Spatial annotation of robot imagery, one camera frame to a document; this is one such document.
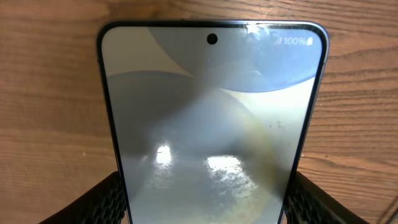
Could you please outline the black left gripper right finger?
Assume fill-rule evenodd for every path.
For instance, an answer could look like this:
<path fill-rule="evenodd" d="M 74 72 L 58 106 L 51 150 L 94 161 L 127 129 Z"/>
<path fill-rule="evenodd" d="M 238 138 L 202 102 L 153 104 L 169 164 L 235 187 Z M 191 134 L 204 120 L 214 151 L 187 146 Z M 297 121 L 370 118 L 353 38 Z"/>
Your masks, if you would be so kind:
<path fill-rule="evenodd" d="M 287 224 L 368 224 L 300 172 L 284 200 Z"/>

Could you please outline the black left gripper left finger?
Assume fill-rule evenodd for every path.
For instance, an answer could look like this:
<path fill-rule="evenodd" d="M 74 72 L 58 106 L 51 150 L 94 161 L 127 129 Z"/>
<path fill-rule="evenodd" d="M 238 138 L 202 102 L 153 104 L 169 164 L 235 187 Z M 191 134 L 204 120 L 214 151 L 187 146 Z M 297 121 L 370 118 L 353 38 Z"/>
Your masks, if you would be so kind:
<path fill-rule="evenodd" d="M 40 224 L 121 224 L 125 211 L 122 182 L 116 171 Z"/>

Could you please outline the blue Galaxy smartphone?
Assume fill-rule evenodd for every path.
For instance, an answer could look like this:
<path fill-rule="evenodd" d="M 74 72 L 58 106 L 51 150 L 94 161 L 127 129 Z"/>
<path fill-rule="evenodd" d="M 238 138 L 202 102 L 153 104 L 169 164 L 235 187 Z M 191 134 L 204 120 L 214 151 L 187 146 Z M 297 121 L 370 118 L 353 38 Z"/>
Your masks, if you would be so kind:
<path fill-rule="evenodd" d="M 130 223 L 280 223 L 329 52 L 308 21 L 124 20 L 96 51 Z"/>

